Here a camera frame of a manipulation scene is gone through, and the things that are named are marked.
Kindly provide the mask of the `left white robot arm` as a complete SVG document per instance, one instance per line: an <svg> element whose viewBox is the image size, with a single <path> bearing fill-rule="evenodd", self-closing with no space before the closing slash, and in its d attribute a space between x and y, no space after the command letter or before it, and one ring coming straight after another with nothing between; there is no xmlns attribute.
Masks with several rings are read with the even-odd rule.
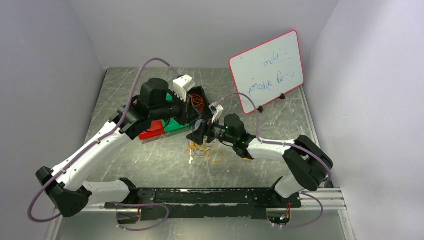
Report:
<svg viewBox="0 0 424 240"><path fill-rule="evenodd" d="M173 90L160 78L151 78L120 107L101 130L71 157L53 168L42 167L36 177L44 192L61 215L72 217L85 207L118 202L126 208L139 203L139 190L128 179L111 182L88 182L91 171L110 153L137 138L151 127L153 121L175 119L188 123L191 105L187 93L195 86L189 75L173 82Z"/></svg>

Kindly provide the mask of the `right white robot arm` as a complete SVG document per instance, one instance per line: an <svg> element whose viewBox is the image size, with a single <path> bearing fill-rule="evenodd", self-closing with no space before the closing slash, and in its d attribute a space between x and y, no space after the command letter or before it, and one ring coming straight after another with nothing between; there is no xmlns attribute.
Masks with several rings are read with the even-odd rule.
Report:
<svg viewBox="0 0 424 240"><path fill-rule="evenodd" d="M300 135L286 141L259 138L246 131L244 122L235 113L227 115L222 125L198 120L187 139L197 145L217 140L243 159L284 161L289 174L273 184L269 197L275 207L282 207L300 191L316 191L332 177L333 161L309 137Z"/></svg>

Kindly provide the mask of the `black plastic bin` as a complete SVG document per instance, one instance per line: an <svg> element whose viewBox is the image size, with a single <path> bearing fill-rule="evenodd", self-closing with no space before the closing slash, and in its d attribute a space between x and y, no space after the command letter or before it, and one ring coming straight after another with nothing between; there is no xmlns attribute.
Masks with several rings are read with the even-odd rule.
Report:
<svg viewBox="0 0 424 240"><path fill-rule="evenodd" d="M196 86L192 88L187 95L192 96L192 105L194 109L199 113L198 120L211 120L212 112L209 108L210 102L206 96L205 90L202 86Z"/></svg>

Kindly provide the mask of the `green plastic bin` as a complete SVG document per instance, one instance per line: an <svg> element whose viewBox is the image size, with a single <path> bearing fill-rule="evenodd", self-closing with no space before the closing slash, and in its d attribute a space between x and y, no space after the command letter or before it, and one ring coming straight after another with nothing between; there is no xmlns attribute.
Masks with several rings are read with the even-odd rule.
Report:
<svg viewBox="0 0 424 240"><path fill-rule="evenodd" d="M177 107L180 110L182 109L181 103L178 100L175 100L171 94L167 93L165 100L167 102L171 102L173 107ZM161 123L165 133L171 133L188 127L188 125L179 124L176 118L165 119L162 120Z"/></svg>

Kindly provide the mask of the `red plastic bin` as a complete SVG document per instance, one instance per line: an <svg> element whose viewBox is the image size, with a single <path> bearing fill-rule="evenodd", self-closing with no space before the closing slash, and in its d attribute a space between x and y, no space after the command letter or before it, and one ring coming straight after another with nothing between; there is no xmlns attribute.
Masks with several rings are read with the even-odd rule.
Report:
<svg viewBox="0 0 424 240"><path fill-rule="evenodd" d="M148 130L143 131L138 135L140 140L147 140L156 136L163 135L165 133L165 122L163 120L155 120L151 123Z"/></svg>

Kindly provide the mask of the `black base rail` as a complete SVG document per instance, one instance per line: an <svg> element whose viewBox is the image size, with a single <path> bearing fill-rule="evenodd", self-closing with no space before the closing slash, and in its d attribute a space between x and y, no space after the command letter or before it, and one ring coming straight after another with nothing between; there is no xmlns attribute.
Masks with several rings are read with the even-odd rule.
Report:
<svg viewBox="0 0 424 240"><path fill-rule="evenodd" d="M267 211L300 208L297 193L288 198L279 196L270 187L253 188L139 188L138 195L125 200L132 205L142 204L141 220L152 221L168 214L170 219L238 218L266 220Z"/></svg>

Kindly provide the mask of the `white board with red frame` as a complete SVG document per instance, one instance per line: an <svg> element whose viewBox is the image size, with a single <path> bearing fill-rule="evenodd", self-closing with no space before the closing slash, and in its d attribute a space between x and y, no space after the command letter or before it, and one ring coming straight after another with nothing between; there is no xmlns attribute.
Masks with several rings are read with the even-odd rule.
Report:
<svg viewBox="0 0 424 240"><path fill-rule="evenodd" d="M244 114L254 112L304 83L296 30L234 55L228 64Z"/></svg>

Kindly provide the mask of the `aluminium frame rail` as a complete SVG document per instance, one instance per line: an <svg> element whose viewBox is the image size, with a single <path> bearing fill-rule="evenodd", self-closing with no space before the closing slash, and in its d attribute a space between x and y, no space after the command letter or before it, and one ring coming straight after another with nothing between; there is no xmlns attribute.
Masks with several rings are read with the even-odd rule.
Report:
<svg viewBox="0 0 424 240"><path fill-rule="evenodd" d="M303 210L346 210L347 205L340 188L319 188L317 191L302 191L299 194Z"/></svg>

